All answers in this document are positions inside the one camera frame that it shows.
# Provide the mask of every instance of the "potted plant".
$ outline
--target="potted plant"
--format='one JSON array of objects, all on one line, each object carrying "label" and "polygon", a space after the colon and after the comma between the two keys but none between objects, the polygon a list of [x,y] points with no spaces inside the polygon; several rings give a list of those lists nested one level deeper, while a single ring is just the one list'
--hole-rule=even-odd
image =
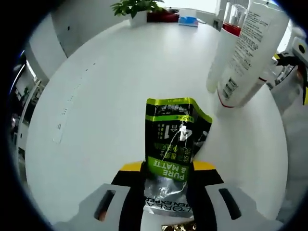
[{"label": "potted plant", "polygon": [[133,27],[146,24],[148,12],[161,10],[154,0],[121,0],[111,7],[117,16],[130,14]]}]

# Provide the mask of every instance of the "white tabletop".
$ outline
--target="white tabletop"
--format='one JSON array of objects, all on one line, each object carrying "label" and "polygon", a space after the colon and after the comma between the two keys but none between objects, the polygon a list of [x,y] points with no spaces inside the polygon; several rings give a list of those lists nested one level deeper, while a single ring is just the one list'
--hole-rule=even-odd
[{"label": "white tabletop", "polygon": [[[212,162],[226,182],[256,200],[259,212],[276,218],[287,178],[282,120],[266,86],[232,116],[215,117],[216,95],[205,81],[218,37],[208,25],[132,29],[124,21],[63,63],[34,110],[26,146],[28,184],[51,224],[74,216],[125,163],[144,159],[148,98],[179,97],[194,98],[213,117],[196,158]],[[181,220],[144,213],[141,230]]]}]

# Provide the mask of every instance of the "white pot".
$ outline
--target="white pot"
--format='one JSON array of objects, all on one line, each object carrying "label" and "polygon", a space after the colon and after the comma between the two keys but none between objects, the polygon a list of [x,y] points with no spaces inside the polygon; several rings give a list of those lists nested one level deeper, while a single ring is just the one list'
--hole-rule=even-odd
[{"label": "white pot", "polygon": [[146,24],[147,15],[147,11],[140,11],[135,15],[134,18],[131,18],[130,16],[129,22],[131,27],[137,27]]}]

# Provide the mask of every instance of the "barcode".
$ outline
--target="barcode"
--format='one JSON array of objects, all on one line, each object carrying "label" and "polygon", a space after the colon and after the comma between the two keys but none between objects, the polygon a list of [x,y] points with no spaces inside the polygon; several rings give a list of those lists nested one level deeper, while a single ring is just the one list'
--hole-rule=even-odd
[{"label": "barcode", "polygon": [[225,88],[222,90],[222,94],[226,98],[226,100],[230,99],[230,96],[232,95],[234,90],[237,88],[238,88],[238,85],[234,82],[232,78],[230,78]]}]

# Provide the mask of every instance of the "black and green package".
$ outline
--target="black and green package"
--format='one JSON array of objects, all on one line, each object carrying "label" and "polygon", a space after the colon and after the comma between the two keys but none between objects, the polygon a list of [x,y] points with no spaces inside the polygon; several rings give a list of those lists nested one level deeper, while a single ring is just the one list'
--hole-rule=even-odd
[{"label": "black and green package", "polygon": [[149,171],[185,182],[193,157],[211,128],[212,119],[192,98],[148,99],[145,156]]}]

